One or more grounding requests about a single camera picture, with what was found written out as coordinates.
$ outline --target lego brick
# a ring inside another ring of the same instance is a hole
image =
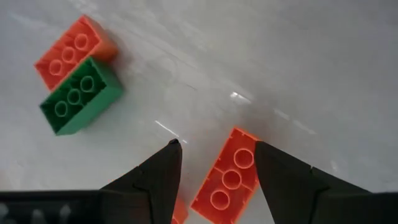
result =
[[[258,138],[233,128],[191,208],[217,224],[234,223],[258,187],[254,148]]]
[[[174,205],[173,219],[171,224],[183,224],[188,218],[188,211],[185,203],[181,198],[177,197]]]
[[[109,62],[118,49],[103,28],[82,15],[34,64],[50,91],[69,76],[89,56]]]
[[[122,92],[112,70],[88,57],[44,100],[40,109],[56,135],[73,134],[89,125]]]

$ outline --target green lego brick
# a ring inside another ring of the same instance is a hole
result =
[[[88,57],[43,103],[40,109],[59,136],[90,124],[123,93],[113,71]]]

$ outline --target orange lego brick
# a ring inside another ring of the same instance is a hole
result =
[[[184,202],[177,197],[174,205],[173,219],[171,224],[183,224],[188,218],[188,211]]]
[[[191,208],[216,224],[234,223],[258,187],[254,148],[258,139],[233,128]]]
[[[89,56],[108,62],[118,53],[118,48],[103,28],[86,15],[82,15],[51,46],[34,67],[50,91],[76,69]]]

